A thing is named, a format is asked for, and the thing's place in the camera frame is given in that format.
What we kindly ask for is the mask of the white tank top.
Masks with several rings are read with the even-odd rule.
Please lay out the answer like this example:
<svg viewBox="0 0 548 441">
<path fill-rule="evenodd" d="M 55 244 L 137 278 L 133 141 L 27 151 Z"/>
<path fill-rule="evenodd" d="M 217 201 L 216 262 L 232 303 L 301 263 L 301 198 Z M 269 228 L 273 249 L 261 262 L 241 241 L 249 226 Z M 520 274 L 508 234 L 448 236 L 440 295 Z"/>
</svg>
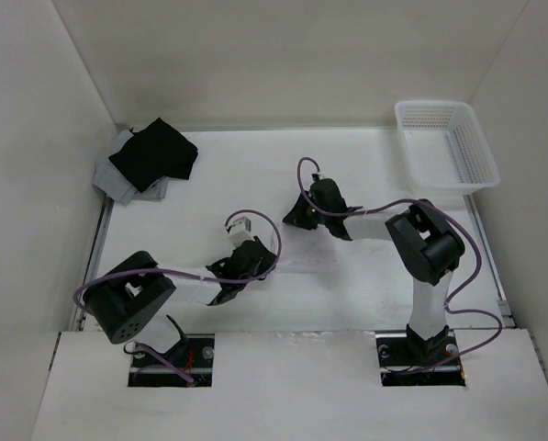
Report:
<svg viewBox="0 0 548 441">
<path fill-rule="evenodd" d="M 304 230 L 280 223 L 282 253 L 276 272 L 287 274 L 329 273 L 338 268 L 334 238 L 323 229 Z"/>
</svg>

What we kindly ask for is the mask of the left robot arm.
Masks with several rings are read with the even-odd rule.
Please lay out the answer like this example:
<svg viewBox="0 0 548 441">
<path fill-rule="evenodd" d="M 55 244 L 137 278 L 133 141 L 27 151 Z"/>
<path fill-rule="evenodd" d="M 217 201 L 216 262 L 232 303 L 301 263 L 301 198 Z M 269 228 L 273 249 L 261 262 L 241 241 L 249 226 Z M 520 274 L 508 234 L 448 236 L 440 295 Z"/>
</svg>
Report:
<svg viewBox="0 0 548 441">
<path fill-rule="evenodd" d="M 192 274 L 183 269 L 162 273 L 148 252 L 138 251 L 75 294 L 74 300 L 95 317 L 112 344 L 134 342 L 172 367 L 183 361 L 188 343 L 167 304 L 220 306 L 249 283 L 265 279 L 277 260 L 256 236 L 237 245 L 229 257 Z"/>
</svg>

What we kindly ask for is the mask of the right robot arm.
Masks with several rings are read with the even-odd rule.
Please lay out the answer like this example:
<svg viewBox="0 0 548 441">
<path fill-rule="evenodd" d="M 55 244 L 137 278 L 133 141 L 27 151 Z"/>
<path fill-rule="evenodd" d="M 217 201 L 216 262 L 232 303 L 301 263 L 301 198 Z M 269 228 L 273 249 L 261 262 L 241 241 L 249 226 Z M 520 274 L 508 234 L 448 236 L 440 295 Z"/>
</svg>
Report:
<svg viewBox="0 0 548 441">
<path fill-rule="evenodd" d="M 346 204 L 334 180 L 316 175 L 283 223 L 310 231 L 322 225 L 340 240 L 382 240 L 396 247 L 413 279 L 405 349 L 414 365 L 424 365 L 437 356 L 449 332 L 444 302 L 465 252 L 464 241 L 427 199 L 410 203 L 397 214 L 359 211 Z"/>
</svg>

